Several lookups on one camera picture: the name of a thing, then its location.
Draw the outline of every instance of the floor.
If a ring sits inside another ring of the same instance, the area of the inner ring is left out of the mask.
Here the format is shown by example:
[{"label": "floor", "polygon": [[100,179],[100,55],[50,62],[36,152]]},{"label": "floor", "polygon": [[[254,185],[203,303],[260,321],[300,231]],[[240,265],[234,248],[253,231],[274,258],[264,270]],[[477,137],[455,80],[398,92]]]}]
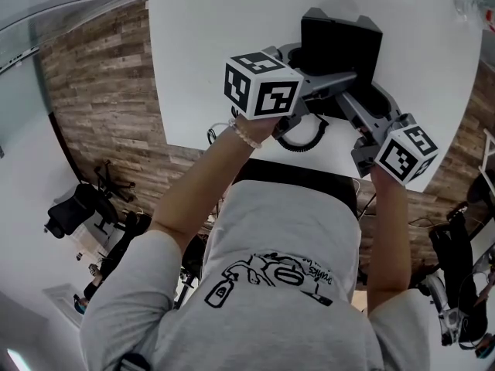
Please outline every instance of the floor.
[{"label": "floor", "polygon": [[[201,151],[166,144],[152,65],[149,18],[144,2],[116,9],[41,49],[46,86],[56,119],[77,166],[95,180],[93,169],[111,160],[119,182],[135,182],[134,202],[112,199],[116,208],[151,213],[160,196],[197,160]],[[483,129],[495,129],[495,73],[480,63],[465,117],[424,193],[409,192],[413,270],[437,264],[428,226],[466,197],[483,155]],[[358,207],[374,194],[360,180]],[[367,214],[374,213],[371,204]],[[468,227],[482,220],[482,206],[469,208]],[[361,220],[360,260],[366,270],[374,216]]]}]

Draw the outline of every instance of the pearl bracelet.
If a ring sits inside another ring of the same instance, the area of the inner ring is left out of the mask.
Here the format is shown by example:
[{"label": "pearl bracelet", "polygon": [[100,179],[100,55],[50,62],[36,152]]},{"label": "pearl bracelet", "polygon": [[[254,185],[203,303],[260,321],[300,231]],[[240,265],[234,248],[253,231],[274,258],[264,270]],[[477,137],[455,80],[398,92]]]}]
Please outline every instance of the pearl bracelet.
[{"label": "pearl bracelet", "polygon": [[254,141],[253,139],[251,139],[248,134],[246,134],[244,131],[242,131],[236,124],[235,120],[233,118],[231,118],[229,120],[229,126],[234,129],[234,132],[237,134],[237,136],[239,136],[239,138],[241,138],[242,140],[244,140],[246,143],[248,143],[252,148],[261,148],[261,145],[259,143],[257,143],[256,141]]}]

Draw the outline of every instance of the white cube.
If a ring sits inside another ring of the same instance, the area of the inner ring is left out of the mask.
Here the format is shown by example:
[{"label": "white cube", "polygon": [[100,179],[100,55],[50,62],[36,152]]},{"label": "white cube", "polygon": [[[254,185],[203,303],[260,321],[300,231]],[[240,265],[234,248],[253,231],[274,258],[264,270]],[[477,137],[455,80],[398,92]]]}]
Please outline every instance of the white cube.
[{"label": "white cube", "polygon": [[234,56],[225,65],[224,94],[248,120],[291,115],[304,77],[266,53]]},{"label": "white cube", "polygon": [[439,149],[419,125],[409,125],[388,134],[375,162],[403,186],[422,175]]}]

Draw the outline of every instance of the desk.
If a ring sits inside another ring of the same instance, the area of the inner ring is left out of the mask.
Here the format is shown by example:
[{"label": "desk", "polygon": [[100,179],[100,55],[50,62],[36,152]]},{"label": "desk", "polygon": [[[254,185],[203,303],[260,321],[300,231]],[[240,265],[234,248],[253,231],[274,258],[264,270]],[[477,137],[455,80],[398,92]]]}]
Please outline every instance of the desk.
[{"label": "desk", "polygon": [[[223,96],[224,60],[267,46],[300,42],[300,19],[311,7],[356,20],[367,15],[384,33],[374,80],[411,112],[440,154],[409,189],[423,191],[456,134],[473,87],[481,29],[475,13],[462,20],[453,0],[149,0],[156,86],[167,142],[206,149],[207,129],[230,117]],[[316,133],[306,119],[288,138]],[[317,147],[305,153],[272,138],[255,158],[358,177],[349,122],[329,119]]]}]

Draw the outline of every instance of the gray t-shirt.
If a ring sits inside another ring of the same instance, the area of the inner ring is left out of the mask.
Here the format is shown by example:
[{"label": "gray t-shirt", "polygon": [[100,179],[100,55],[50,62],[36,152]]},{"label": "gray t-shirt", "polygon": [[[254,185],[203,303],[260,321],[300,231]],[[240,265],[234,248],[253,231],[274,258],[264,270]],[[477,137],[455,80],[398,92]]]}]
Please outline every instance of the gray t-shirt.
[{"label": "gray t-shirt", "polygon": [[367,318],[349,304],[360,228],[339,200],[243,181],[224,203],[203,280],[173,311],[181,253],[159,231],[135,238],[80,330],[90,371],[139,352],[153,370],[426,370],[428,300],[417,290]]}]

